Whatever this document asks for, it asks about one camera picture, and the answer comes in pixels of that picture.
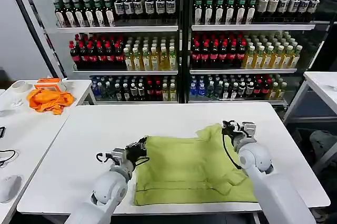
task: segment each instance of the white wall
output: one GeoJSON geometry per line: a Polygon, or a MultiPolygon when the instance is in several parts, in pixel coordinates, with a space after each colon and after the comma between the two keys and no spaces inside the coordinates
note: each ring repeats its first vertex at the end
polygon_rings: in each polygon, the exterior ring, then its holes
{"type": "Polygon", "coordinates": [[[0,0],[0,6],[0,71],[11,80],[51,76],[16,1],[0,0]]]}

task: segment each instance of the white desk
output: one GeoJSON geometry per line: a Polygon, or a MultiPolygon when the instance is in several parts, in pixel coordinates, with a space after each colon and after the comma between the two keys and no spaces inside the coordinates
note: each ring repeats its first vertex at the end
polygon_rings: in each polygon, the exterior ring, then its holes
{"type": "Polygon", "coordinates": [[[0,127],[6,127],[4,137],[0,139],[0,150],[14,149],[19,153],[16,159],[0,168],[0,179],[11,175],[22,177],[18,195],[6,204],[0,203],[0,223],[10,221],[20,197],[70,111],[92,93],[90,80],[66,80],[65,85],[75,101],[70,107],[64,108],[61,115],[53,115],[52,112],[38,113],[29,107],[26,97],[34,88],[33,85],[24,93],[18,94],[10,87],[0,95],[0,127]],[[23,104],[13,108],[11,104],[18,98],[22,99],[23,104]]]}
{"type": "MultiPolygon", "coordinates": [[[[284,115],[283,121],[285,124],[295,113],[301,100],[308,92],[309,87],[337,114],[337,91],[333,88],[333,86],[337,87],[337,72],[305,72],[304,77],[305,80],[301,88],[284,115]]],[[[314,172],[318,174],[328,164],[328,161],[335,153],[337,153],[337,143],[335,143],[323,157],[315,163],[312,167],[314,172]]]]}
{"type": "MultiPolygon", "coordinates": [[[[268,103],[155,104],[78,106],[56,137],[17,210],[68,215],[89,197],[95,179],[111,163],[100,164],[98,152],[138,141],[145,135],[195,137],[197,130],[222,120],[253,121],[256,139],[271,152],[273,163],[294,183],[308,207],[330,204],[300,150],[268,103]]],[[[117,215],[245,212],[258,203],[205,203],[134,206],[135,174],[117,215]]]]}

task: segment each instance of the cable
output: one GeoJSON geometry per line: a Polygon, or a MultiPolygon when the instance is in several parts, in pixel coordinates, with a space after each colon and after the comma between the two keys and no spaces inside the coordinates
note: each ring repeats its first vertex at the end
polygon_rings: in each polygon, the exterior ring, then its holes
{"type": "Polygon", "coordinates": [[[233,165],[238,169],[238,170],[241,170],[241,166],[240,165],[237,165],[234,160],[231,158],[230,154],[228,153],[227,149],[226,149],[226,144],[225,144],[225,135],[222,134],[222,143],[223,143],[223,148],[225,149],[226,153],[227,153],[227,156],[229,157],[229,159],[232,161],[233,165]]]}
{"type": "Polygon", "coordinates": [[[0,150],[0,152],[2,152],[2,153],[13,152],[13,154],[9,158],[0,161],[0,167],[2,167],[5,164],[5,162],[11,160],[15,156],[15,154],[16,154],[16,151],[14,149],[0,150]]]}

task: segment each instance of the computer mouse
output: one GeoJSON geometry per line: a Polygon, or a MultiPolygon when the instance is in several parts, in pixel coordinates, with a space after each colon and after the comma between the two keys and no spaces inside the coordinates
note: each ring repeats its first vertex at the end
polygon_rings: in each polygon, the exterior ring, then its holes
{"type": "Polygon", "coordinates": [[[13,175],[0,180],[0,203],[7,203],[13,199],[20,187],[20,176],[13,175]]]}

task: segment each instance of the beverage cooler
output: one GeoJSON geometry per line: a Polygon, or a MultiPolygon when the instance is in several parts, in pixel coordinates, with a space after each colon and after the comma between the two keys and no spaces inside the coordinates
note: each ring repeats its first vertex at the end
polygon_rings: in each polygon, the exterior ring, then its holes
{"type": "Polygon", "coordinates": [[[279,111],[333,25],[326,2],[30,0],[64,74],[90,78],[99,103],[254,100],[279,111]]]}

